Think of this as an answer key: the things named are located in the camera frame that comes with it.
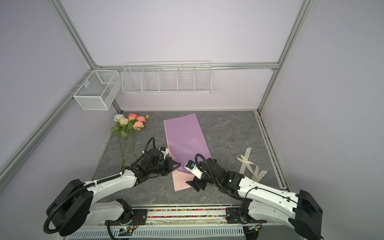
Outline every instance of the white wall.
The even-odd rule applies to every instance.
[[[88,68],[45,0],[2,1],[0,56],[1,167]],[[0,193],[0,239],[53,239],[46,208],[69,181],[89,180],[113,114],[72,103]]]
[[[262,112],[325,239],[382,239],[384,2],[316,1]]]
[[[272,77],[271,69],[214,70],[212,93],[127,95],[116,97],[123,110],[257,109]]]
[[[88,70],[45,0],[0,7],[0,167]]]
[[[62,0],[97,64],[278,61],[302,0]]]
[[[113,127],[114,113],[113,108],[85,111],[72,103],[0,193],[1,239],[53,239],[55,234],[43,232],[45,211],[67,183],[89,180]]]

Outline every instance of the white mesh basket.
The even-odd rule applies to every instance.
[[[122,90],[139,93],[210,93],[210,62],[124,63]]]
[[[84,110],[108,110],[120,88],[116,70],[93,70],[73,97]]]

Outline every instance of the cream ribbon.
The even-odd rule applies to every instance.
[[[245,156],[243,156],[243,155],[241,155],[241,154],[237,154],[237,155],[236,155],[237,160],[239,160],[240,162],[243,163],[243,164],[241,165],[241,167],[240,167],[240,171],[239,171],[239,173],[240,173],[240,174],[244,174],[245,167],[247,167],[248,170],[249,170],[249,171],[252,173],[252,175],[253,175],[252,178],[251,178],[251,180],[253,180],[253,181],[255,181],[255,182],[259,182],[259,181],[265,176],[265,174],[266,174],[268,171],[261,171],[261,172],[258,174],[258,172],[259,172],[259,167],[258,167],[256,164],[254,164],[253,162],[248,161],[248,159],[249,159],[249,154],[251,153],[251,149],[252,149],[251,147],[247,148],[247,150],[245,151]],[[255,171],[252,170],[252,168],[251,168],[251,164],[253,164],[253,165],[256,166]]]

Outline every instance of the wrapping paper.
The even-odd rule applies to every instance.
[[[172,172],[175,191],[190,187],[185,181],[194,177],[184,166],[188,160],[195,159],[197,153],[206,159],[211,157],[207,142],[195,113],[180,118],[164,120],[167,144],[170,156],[181,163],[181,167]]]

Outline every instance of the gray marble tabletop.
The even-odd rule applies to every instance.
[[[220,163],[224,169],[239,171],[241,162],[237,160],[236,155],[244,155],[246,149],[252,147],[249,160],[259,166],[259,171],[268,171],[260,183],[279,188],[278,180],[276,179],[253,111],[159,111],[136,113],[139,116],[146,114],[151,116],[148,124],[135,138],[134,149],[137,157],[141,156],[146,142],[152,136],[156,139],[157,147],[167,147],[163,120],[196,113],[208,149],[212,157],[217,159],[217,162]],[[126,165],[133,161],[133,155],[129,155]],[[120,171],[120,166],[121,157],[118,139],[117,136],[113,134],[99,162],[93,179],[100,179],[116,174]],[[245,175],[247,177],[252,176],[247,169],[245,170]],[[118,191],[101,199],[100,202],[110,202],[116,199],[124,199],[129,204],[136,205],[240,203],[240,201],[219,192],[217,188],[212,185],[207,185],[206,189],[200,192],[196,192],[193,188],[175,192],[171,174],[165,177],[160,176],[155,179],[149,179],[136,187]]]

